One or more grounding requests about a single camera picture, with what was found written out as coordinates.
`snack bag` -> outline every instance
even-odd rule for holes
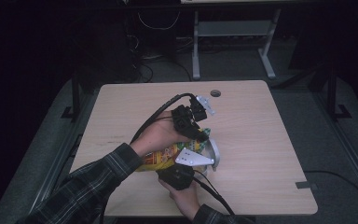
[[[211,133],[211,129],[209,128],[201,129],[201,131],[206,133],[208,136]],[[166,169],[174,165],[176,155],[178,155],[183,148],[187,148],[201,154],[202,150],[205,149],[205,145],[206,141],[198,142],[197,140],[191,140],[190,142],[176,143],[162,151],[149,153],[143,157],[144,164],[136,169],[136,171],[142,172]]]

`chip bag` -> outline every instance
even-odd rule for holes
[[[202,132],[206,133],[208,136],[211,133],[211,129],[200,129]],[[197,140],[191,140],[190,142],[179,142],[175,143],[170,147],[165,148],[162,151],[156,151],[149,153],[143,157],[144,164],[141,165],[137,172],[142,171],[157,171],[161,169],[166,169],[174,165],[175,157],[180,153],[183,148],[195,151],[201,154],[202,150],[205,149],[206,141],[199,142]]]

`gray floor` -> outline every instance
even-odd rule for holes
[[[296,41],[274,41],[269,57],[277,78],[266,77],[257,54],[260,43],[243,40],[240,46],[222,48],[200,55],[201,81],[261,79],[275,85],[292,77],[298,71],[287,69]],[[191,73],[191,53],[181,53],[177,63],[166,59],[146,61],[153,70],[153,82],[188,81],[186,70]],[[149,69],[142,68],[145,77]],[[337,134],[344,132],[358,155],[358,102],[351,87],[339,80],[337,103],[345,105],[352,119],[335,123],[326,116],[324,92],[315,94],[306,88],[310,77],[304,78],[285,90],[272,90],[273,98],[281,113],[284,125],[294,145],[304,171],[329,171],[342,175],[358,186],[345,144]],[[71,146],[84,131],[92,105],[98,95],[83,95],[81,120],[72,123],[61,119],[62,111],[71,105],[71,85],[68,82],[58,94],[39,132],[34,138],[6,194],[0,202],[0,223],[13,223],[33,207],[34,199],[43,194],[49,167],[62,148]],[[67,174],[71,160],[62,175]],[[358,190],[335,175],[306,173],[319,210],[312,216],[258,217],[257,223],[358,223]]]

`dark background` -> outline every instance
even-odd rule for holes
[[[52,101],[75,70],[98,71],[100,75],[91,82],[85,81],[91,83],[91,89],[99,82],[134,79],[134,71],[120,64],[136,59],[117,47],[126,41],[121,23],[125,13],[56,10],[63,6],[106,6],[103,0],[92,4],[57,2],[0,1],[0,198]],[[192,19],[184,13],[179,21],[184,27],[175,32],[191,32],[192,23],[186,27],[188,21]],[[276,35],[299,37],[294,68],[306,69],[322,60],[337,59],[339,76],[358,96],[358,1],[339,1],[323,8],[287,8]],[[117,43],[101,47],[104,36]],[[78,44],[101,57],[91,59]],[[109,54],[112,50],[122,57]],[[105,63],[112,58],[112,64]],[[90,76],[83,74],[82,80],[87,78]]]

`plaid shirt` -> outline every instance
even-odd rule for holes
[[[71,173],[58,191],[17,223],[92,223],[100,215],[103,202],[141,164],[142,159],[133,149],[122,144],[102,159]],[[234,218],[224,217],[206,205],[193,222],[237,223]]]

